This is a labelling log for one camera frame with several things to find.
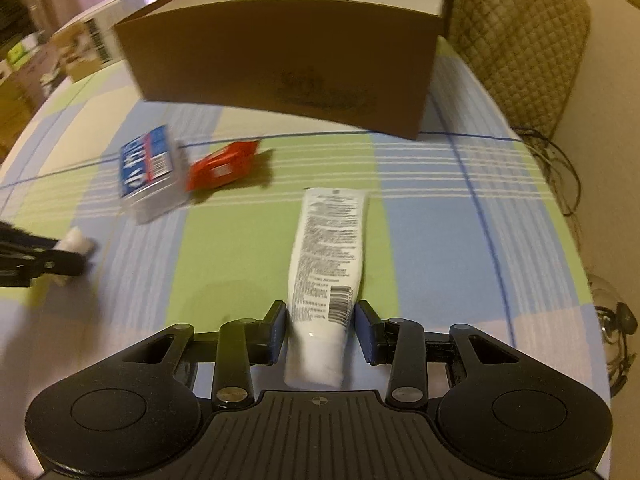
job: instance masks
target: orange candy wrapper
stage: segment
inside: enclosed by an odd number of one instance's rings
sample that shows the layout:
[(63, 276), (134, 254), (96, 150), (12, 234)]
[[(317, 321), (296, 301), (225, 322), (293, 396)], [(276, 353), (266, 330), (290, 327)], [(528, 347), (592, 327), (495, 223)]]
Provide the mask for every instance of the orange candy wrapper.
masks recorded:
[(187, 190), (213, 189), (247, 176), (257, 148), (257, 140), (232, 142), (194, 162), (189, 169)]

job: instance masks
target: plaid tablecloth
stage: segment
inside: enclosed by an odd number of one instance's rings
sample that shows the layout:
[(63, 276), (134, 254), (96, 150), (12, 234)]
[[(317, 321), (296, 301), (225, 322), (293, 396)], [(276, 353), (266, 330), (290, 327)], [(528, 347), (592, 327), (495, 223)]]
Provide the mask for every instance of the plaid tablecloth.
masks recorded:
[[(252, 176), (137, 226), (120, 211), (116, 157), (168, 124), (191, 160), (261, 137)], [(85, 276), (0, 288), (0, 456), (39, 465), (24, 413), (47, 385), (174, 322), (216, 330), (287, 296), (306, 187), (367, 189), (361, 297), (381, 317), (446, 332), (471, 323), (608, 400), (580, 259), (524, 145), (441, 45), (417, 142), (240, 108), (144, 102), (119, 63), (49, 99), (0, 168), (0, 216), (36, 234), (79, 226), (98, 243)], [(344, 388), (384, 390), (388, 370), (348, 345)], [(254, 367), (282, 388), (282, 366)], [(196, 392), (209, 395), (212, 367)], [(608, 455), (601, 464), (608, 470)]]

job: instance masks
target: chair backrest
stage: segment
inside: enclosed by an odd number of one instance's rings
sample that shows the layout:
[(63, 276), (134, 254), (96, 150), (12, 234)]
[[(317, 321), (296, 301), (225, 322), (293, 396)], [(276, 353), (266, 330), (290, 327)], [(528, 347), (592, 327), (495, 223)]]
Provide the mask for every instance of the chair backrest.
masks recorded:
[(512, 126), (550, 137), (590, 21), (586, 0), (454, 0), (447, 39)]

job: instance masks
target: table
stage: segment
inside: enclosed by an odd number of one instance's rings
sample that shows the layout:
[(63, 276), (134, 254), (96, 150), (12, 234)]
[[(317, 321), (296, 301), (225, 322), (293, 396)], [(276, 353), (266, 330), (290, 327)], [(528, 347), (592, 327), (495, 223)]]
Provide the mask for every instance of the table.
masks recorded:
[[(190, 160), (261, 137), (255, 171), (137, 226), (120, 211), (116, 154), (168, 124)], [(24, 413), (47, 385), (174, 322), (200, 332), (261, 318), (287, 296), (306, 187), (369, 191), (361, 297), (430, 331), (471, 323), (609, 400), (588, 283), (526, 147), (442, 40), (418, 141), (241, 108), (144, 102), (121, 62), (53, 95), (0, 168), (0, 216), (49, 237), (98, 243), (85, 276), (0, 289), (0, 456), (40, 468)], [(385, 389), (353, 338), (345, 388)], [(282, 363), (254, 367), (282, 388)], [(202, 367), (196, 393), (210, 392)], [(606, 454), (600, 471), (608, 471)]]

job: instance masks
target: clear plastic box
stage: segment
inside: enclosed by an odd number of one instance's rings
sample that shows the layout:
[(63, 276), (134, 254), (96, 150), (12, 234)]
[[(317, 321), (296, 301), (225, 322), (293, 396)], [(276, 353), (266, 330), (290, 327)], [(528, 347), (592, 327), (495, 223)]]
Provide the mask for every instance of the clear plastic box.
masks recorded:
[(138, 224), (171, 211), (189, 198), (187, 167), (166, 126), (120, 149), (120, 203)]

